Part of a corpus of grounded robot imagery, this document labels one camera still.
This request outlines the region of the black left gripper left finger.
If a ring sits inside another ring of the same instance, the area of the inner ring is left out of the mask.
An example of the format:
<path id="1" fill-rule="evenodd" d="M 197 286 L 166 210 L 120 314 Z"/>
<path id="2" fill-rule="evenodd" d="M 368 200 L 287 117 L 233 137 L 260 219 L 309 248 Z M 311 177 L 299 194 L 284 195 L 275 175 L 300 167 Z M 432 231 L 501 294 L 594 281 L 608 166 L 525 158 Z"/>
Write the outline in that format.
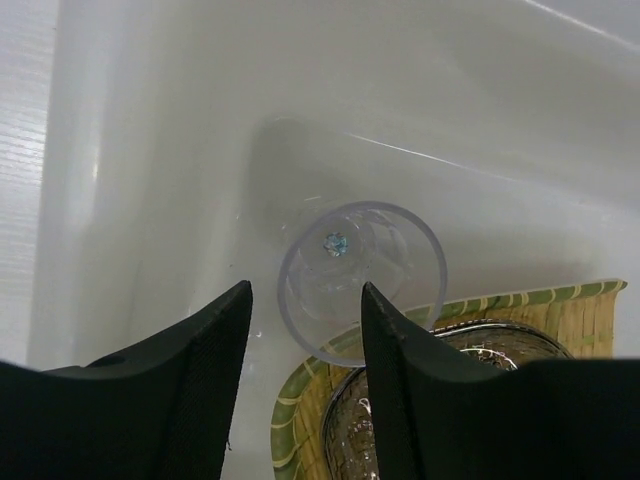
<path id="1" fill-rule="evenodd" d="M 86 366 L 1 366 L 5 479 L 217 479 L 248 340 L 242 281 Z"/>

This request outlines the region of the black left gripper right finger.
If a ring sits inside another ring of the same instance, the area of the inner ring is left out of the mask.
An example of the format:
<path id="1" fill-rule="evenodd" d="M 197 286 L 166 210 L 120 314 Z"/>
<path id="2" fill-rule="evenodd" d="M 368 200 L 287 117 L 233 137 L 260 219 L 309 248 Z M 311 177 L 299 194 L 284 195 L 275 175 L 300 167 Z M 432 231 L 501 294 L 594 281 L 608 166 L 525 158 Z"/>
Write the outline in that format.
<path id="1" fill-rule="evenodd" d="M 638 477 L 637 360 L 501 370 L 417 326 L 372 284 L 361 327 L 383 478 Z"/>

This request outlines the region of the clear glass plate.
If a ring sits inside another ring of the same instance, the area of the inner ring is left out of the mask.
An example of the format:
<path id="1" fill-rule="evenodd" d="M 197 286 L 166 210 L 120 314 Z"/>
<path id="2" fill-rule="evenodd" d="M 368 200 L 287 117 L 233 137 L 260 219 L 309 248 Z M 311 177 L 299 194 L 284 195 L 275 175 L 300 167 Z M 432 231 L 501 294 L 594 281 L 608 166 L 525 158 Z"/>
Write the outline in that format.
<path id="1" fill-rule="evenodd" d="M 473 319 L 432 334 L 476 360 L 503 370 L 572 355 L 551 336 L 521 323 Z M 374 428 L 365 370 L 348 374 L 334 391 L 322 423 L 324 457 L 332 479 L 378 479 Z"/>

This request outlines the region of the clear glass cup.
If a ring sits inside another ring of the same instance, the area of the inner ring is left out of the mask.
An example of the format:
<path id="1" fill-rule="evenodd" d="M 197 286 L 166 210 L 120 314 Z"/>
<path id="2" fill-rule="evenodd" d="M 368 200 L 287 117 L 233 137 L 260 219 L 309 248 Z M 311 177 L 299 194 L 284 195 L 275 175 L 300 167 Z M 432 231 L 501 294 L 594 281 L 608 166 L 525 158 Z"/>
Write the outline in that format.
<path id="1" fill-rule="evenodd" d="M 368 283 L 400 311 L 426 306 L 426 327 L 439 317 L 448 286 L 444 250 L 412 211 L 383 201 L 316 207 L 291 239 L 277 304 L 291 337 L 313 357 L 364 366 L 361 297 Z"/>

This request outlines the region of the woven bamboo tray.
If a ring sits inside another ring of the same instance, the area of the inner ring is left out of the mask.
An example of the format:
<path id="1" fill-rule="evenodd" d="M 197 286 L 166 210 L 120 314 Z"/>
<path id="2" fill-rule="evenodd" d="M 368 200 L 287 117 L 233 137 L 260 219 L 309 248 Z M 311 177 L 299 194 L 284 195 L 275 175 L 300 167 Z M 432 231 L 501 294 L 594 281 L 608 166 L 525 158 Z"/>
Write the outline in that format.
<path id="1" fill-rule="evenodd" d="M 607 280 L 454 301 L 444 304 L 433 330 L 473 319 L 507 320 L 551 336 L 572 357 L 605 358 L 613 353 L 616 296 L 626 285 Z M 334 391 L 356 369 L 310 357 L 283 385 L 271 420 L 277 479 L 332 479 L 324 457 L 323 417 Z"/>

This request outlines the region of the white plastic bin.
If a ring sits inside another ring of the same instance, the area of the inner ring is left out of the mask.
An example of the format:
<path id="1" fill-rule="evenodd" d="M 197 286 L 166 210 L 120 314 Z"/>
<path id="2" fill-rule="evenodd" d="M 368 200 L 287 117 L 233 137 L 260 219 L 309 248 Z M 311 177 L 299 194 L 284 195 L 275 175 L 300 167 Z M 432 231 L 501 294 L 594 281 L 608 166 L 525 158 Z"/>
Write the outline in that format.
<path id="1" fill-rule="evenodd" d="M 618 278 L 639 353 L 635 1 L 64 1 L 27 362 L 85 365 L 248 280 L 226 479 L 270 479 L 315 206 L 435 232 L 451 300 Z"/>

